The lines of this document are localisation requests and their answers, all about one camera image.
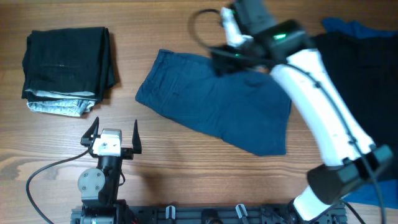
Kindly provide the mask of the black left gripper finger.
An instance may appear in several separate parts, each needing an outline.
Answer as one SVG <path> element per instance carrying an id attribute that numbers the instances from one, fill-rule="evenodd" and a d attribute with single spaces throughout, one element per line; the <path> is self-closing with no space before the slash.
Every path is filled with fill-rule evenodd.
<path id="1" fill-rule="evenodd" d="M 82 140 L 93 140 L 98 135 L 99 117 L 96 117 L 92 125 L 81 137 Z"/>
<path id="2" fill-rule="evenodd" d="M 141 150 L 141 139 L 139 136 L 137 120 L 134 122 L 133 135 L 132 135 L 132 149 Z"/>

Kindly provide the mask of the blue shorts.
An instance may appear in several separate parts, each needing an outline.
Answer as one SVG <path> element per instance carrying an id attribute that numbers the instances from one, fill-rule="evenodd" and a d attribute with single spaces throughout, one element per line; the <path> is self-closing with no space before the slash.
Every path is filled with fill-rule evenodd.
<path id="1" fill-rule="evenodd" d="M 161 49 L 135 99 L 161 116 L 257 156 L 286 153 L 291 100 L 263 73 L 219 76 L 206 57 Z"/>

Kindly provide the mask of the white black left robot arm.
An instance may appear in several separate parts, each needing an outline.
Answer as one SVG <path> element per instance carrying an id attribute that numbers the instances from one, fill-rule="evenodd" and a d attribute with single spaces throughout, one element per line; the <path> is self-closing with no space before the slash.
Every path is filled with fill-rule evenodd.
<path id="1" fill-rule="evenodd" d="M 95 168 L 85 170 L 78 179 L 83 203 L 71 214 L 71 223 L 111 224 L 139 223 L 125 200 L 118 199 L 118 190 L 126 178 L 122 172 L 124 160 L 132 160 L 142 152 L 137 121 L 134 122 L 132 147 L 122 147 L 122 131 L 104 128 L 98 132 L 99 118 L 81 137 L 81 145 L 88 148 L 91 157 L 98 160 Z"/>

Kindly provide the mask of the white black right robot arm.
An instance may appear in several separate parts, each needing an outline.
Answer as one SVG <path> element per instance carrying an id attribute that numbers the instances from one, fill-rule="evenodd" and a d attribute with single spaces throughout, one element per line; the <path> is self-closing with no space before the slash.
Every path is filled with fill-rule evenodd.
<path id="1" fill-rule="evenodd" d="M 234 68 L 264 66 L 310 128 L 322 164 L 291 205 L 290 222 L 313 222 L 351 192 L 377 182 L 390 165 L 388 146 L 376 146 L 337 92 L 321 54 L 293 19 L 276 22 L 260 1 L 235 1 L 219 12 Z"/>

